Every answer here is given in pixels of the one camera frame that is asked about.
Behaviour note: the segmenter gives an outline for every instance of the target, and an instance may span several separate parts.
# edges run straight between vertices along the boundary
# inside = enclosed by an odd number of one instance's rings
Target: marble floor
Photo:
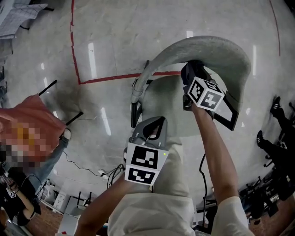
[[[140,73],[147,59],[186,37],[229,39],[243,48],[252,63],[235,130],[216,123],[242,186],[271,169],[263,167],[266,154],[256,146],[255,138],[260,129],[272,142],[278,137],[280,127],[269,114],[273,96],[282,97],[287,116],[291,114],[288,103],[295,99],[295,18],[283,0],[272,2],[280,56],[269,0],[50,1],[49,7],[55,10],[41,12],[29,31],[19,29],[13,39],[13,55],[5,65],[7,106],[17,105],[57,79],[42,96],[47,107],[64,121],[84,112],[70,125],[68,159],[93,172],[109,171],[121,163],[132,130],[130,97],[135,78],[128,75]],[[162,71],[181,67],[171,65]],[[200,135],[181,140],[186,179],[198,204],[204,195],[198,172],[204,148]],[[203,169],[211,186],[206,164]],[[75,196],[79,191],[99,195],[106,189],[106,180],[76,168],[64,154],[50,178]]]

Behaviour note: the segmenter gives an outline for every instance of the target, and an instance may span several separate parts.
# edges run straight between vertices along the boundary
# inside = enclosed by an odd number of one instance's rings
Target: desk
[[[30,0],[2,0],[0,2],[0,39],[15,38],[19,26],[28,19],[36,19],[47,4],[32,4]]]

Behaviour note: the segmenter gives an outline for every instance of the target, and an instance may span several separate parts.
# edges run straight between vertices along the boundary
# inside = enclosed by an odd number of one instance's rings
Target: hand
[[[19,191],[17,183],[14,182],[14,180],[12,178],[9,178],[9,177],[6,178],[6,182],[9,185],[9,189],[11,191],[15,191],[16,193]]]

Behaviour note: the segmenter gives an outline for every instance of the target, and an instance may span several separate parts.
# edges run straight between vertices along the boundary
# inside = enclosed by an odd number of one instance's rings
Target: jeans
[[[68,146],[68,144],[69,140],[62,136],[59,141],[59,145],[54,149],[50,158],[42,166],[34,168],[34,170],[32,170],[29,173],[26,173],[26,175],[36,175],[40,179],[40,181],[43,182],[48,177],[48,175],[54,168],[55,164],[58,162],[59,158],[61,157],[61,154],[63,153],[64,149]],[[40,186],[39,180],[34,176],[29,177],[29,180],[34,186],[35,190],[37,191]]]
[[[273,163],[279,170],[281,170],[282,172],[285,171],[286,175],[288,175],[290,179],[293,179],[295,181],[295,173],[293,173],[293,167],[295,164],[295,128],[293,127],[292,122],[285,117],[282,108],[279,108],[279,110],[277,111],[277,120],[283,132],[285,133],[284,141],[287,149],[272,144],[265,139],[261,140],[261,142],[259,143],[259,147],[269,154]]]
[[[6,94],[6,89],[4,86],[0,87],[0,100],[4,97],[4,95]]]

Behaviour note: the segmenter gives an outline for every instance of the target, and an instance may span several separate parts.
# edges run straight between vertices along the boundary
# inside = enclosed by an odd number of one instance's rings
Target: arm
[[[210,115],[195,104],[192,111],[203,140],[214,195],[220,204],[227,198],[238,196],[236,169]]]
[[[32,205],[32,203],[29,201],[29,199],[27,199],[27,197],[19,190],[17,192],[17,196],[20,198],[20,200],[22,200],[24,206],[26,207],[23,210],[23,214],[27,219],[30,219],[32,214],[34,213],[34,206]]]
[[[10,189],[12,191],[15,191],[17,196],[20,198],[20,200],[23,202],[24,206],[26,207],[23,210],[23,214],[27,219],[30,219],[32,214],[34,213],[34,206],[33,204],[29,201],[29,199],[19,190],[18,185],[12,178],[7,178],[6,179],[7,184],[10,185]]]
[[[85,209],[79,219],[75,236],[95,236],[133,185],[132,182],[124,180],[122,175]]]

